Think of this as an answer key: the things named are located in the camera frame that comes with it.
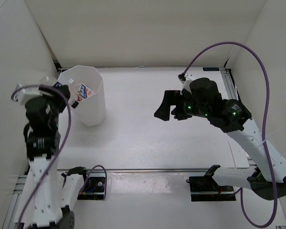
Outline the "blue white label bottle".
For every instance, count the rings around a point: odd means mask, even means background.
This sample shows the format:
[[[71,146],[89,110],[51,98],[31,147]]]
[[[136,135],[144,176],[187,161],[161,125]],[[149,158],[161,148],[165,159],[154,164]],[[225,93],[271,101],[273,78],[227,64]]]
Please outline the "blue white label bottle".
[[[94,91],[92,88],[85,84],[80,84],[79,88],[76,91],[77,95],[77,102],[81,102],[82,100],[85,100],[89,97],[91,97],[94,94]]]

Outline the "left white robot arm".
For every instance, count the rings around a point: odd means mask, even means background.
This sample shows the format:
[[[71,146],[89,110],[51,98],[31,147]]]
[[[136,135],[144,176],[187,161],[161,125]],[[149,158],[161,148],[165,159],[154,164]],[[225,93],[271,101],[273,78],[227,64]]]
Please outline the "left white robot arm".
[[[74,167],[58,174],[59,153],[66,140],[58,130],[59,114],[68,106],[71,96],[67,85],[38,87],[42,94],[25,103],[29,123],[24,129],[27,158],[33,176],[34,190],[25,207],[33,202],[30,229],[72,229],[73,207],[80,191],[90,187],[84,167]]]

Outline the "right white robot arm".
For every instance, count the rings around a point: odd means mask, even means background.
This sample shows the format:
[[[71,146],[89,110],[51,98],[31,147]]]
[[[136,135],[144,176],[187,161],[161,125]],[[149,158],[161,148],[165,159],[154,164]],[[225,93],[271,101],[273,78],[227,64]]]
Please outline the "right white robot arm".
[[[189,181],[198,192],[216,192],[224,186],[252,190],[259,197],[273,200],[273,182],[278,198],[286,196],[286,159],[262,139],[261,131],[252,114],[238,100],[224,99],[216,82],[208,78],[181,78],[181,90],[166,90],[154,117],[169,121],[170,115],[181,121],[193,116],[205,118],[235,140],[255,162],[255,166],[237,169],[211,166],[200,176]]]

